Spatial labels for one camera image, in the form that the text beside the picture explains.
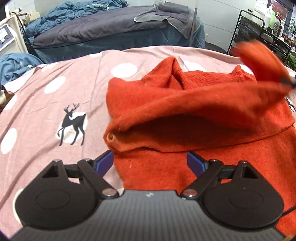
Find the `blue crumpled blanket on bed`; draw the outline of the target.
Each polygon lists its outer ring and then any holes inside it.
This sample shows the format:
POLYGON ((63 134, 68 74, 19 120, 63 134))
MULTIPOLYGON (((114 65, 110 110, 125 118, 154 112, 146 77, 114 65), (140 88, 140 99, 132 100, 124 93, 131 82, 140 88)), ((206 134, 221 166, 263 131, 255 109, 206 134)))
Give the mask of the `blue crumpled blanket on bed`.
POLYGON ((46 15, 39 17, 31 22, 25 28, 25 34, 28 38, 34 38, 47 30, 56 27, 57 25, 67 23, 71 20, 82 18, 96 13, 104 11, 110 11, 113 9, 125 8, 128 6, 127 1, 83 1, 73 2, 66 1, 46 15))

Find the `grey towel on bed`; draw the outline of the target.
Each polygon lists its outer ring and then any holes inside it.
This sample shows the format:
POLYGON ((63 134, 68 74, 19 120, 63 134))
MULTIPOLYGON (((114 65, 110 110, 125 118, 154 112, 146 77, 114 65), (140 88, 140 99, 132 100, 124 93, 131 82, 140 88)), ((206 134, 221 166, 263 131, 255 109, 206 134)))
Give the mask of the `grey towel on bed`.
POLYGON ((193 37, 205 38, 202 20, 188 6, 166 1, 158 4, 134 18, 136 23, 167 22, 174 27, 185 39, 193 37))

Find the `black round stool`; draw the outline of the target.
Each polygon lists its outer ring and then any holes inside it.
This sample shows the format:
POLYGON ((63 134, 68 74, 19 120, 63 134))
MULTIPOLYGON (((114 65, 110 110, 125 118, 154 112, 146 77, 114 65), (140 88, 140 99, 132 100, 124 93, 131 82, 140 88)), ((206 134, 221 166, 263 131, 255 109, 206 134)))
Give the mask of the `black round stool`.
POLYGON ((219 53, 222 53, 222 54, 227 54, 227 52, 224 49, 222 49, 221 47, 219 47, 217 45, 214 45, 214 44, 211 44, 211 43, 208 43, 208 42, 205 43, 205 49, 215 51, 215 52, 219 52, 219 53))

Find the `blue crumpled cloth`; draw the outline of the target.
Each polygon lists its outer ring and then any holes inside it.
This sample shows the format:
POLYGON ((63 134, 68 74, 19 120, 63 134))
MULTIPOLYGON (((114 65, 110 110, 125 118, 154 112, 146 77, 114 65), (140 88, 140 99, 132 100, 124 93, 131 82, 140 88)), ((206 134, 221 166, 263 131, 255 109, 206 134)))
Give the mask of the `blue crumpled cloth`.
POLYGON ((36 56, 28 53, 10 53, 1 57, 1 85, 14 81, 27 71, 43 64, 36 56))

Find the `red knit sweater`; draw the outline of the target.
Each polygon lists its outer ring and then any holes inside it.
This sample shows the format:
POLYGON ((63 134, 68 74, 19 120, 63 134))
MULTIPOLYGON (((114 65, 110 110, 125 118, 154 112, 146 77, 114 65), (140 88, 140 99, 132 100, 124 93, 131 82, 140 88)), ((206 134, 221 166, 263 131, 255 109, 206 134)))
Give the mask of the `red knit sweater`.
POLYGON ((251 69, 184 72, 174 57, 140 80, 112 78, 104 134, 125 189, 184 190, 195 180, 186 154, 227 165, 250 162, 295 205, 295 119, 285 100, 290 75, 259 41, 236 56, 251 69))

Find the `dark treatment bed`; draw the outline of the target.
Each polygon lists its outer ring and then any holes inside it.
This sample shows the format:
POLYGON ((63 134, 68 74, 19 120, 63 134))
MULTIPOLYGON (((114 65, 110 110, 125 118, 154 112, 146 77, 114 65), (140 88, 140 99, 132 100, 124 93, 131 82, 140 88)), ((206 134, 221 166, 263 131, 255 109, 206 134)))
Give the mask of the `dark treatment bed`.
POLYGON ((44 63, 70 60, 106 50, 149 46, 205 47, 201 19, 189 10, 184 23, 153 6, 129 6, 77 18, 37 32, 26 29, 30 44, 44 63))

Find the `white medical machine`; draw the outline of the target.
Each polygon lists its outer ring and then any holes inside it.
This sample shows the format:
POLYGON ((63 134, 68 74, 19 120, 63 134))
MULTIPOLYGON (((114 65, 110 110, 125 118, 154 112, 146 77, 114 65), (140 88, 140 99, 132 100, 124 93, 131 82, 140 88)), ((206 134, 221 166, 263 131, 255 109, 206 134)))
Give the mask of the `white medical machine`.
POLYGON ((28 53, 21 30, 21 10, 9 12, 9 16, 1 20, 1 57, 10 53, 28 53))

